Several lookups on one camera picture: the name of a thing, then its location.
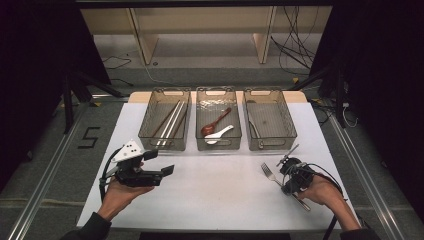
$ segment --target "fork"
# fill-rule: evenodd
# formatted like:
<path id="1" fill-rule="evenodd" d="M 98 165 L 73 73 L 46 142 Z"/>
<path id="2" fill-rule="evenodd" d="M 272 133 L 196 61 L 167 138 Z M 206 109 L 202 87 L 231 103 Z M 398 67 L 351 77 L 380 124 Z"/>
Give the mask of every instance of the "fork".
<path id="1" fill-rule="evenodd" d="M 278 179 L 275 177 L 274 173 L 272 173 L 272 171 L 268 168 L 268 166 L 266 165 L 266 163 L 262 163 L 261 168 L 262 168 L 262 170 L 264 171 L 266 177 L 269 180 L 276 182 L 280 187 L 283 186 L 283 184 L 280 181 L 278 181 Z M 302 205 L 302 207 L 306 211 L 308 211 L 308 212 L 311 211 L 311 208 L 304 201 L 302 201 L 301 199 L 297 198 L 297 196 L 294 193 L 292 193 L 291 195 L 292 195 L 292 197 L 294 199 L 297 200 L 298 203 L 300 203 L 300 205 Z"/>

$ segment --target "white tabletop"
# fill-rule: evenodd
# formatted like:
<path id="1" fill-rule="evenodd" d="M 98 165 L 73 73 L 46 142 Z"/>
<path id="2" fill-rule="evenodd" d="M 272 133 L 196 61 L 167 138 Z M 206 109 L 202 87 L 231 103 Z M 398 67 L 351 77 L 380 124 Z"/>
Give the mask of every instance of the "white tabletop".
<path id="1" fill-rule="evenodd" d="M 326 169 L 341 184 L 344 197 L 348 198 L 311 105 L 288 103 L 288 107 L 298 134 L 294 144 L 300 144 L 291 156 Z M 122 108 L 77 226 L 83 226 L 100 207 L 98 179 L 110 155 L 131 139 L 142 147 L 137 135 L 146 108 L 145 103 L 126 103 Z M 198 151 L 193 107 L 186 150 L 159 152 L 156 159 L 145 162 L 143 167 L 160 170 L 175 164 L 174 173 L 165 177 L 153 191 L 135 199 L 113 219 L 112 227 L 199 232 L 327 229 L 333 217 L 330 210 L 305 199 L 312 209 L 305 211 L 265 177 L 261 169 L 264 162 L 283 180 L 276 164 L 288 151 L 250 151 L 241 105 L 239 112 L 242 129 L 239 150 Z"/>

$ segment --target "black cloth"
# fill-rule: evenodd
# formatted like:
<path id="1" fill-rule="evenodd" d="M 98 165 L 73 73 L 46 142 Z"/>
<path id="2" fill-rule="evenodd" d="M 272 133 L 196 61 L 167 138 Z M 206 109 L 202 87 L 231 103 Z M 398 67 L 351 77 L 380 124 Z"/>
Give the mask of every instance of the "black cloth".
<path id="1" fill-rule="evenodd" d="M 79 230 L 68 232 L 61 238 L 61 240 L 103 240 L 107 238 L 111 225 L 111 222 L 106 221 L 97 213 L 93 212 L 84 227 Z M 380 240 L 377 234 L 371 229 L 358 229 L 343 232 L 340 234 L 340 238 L 341 240 Z"/>

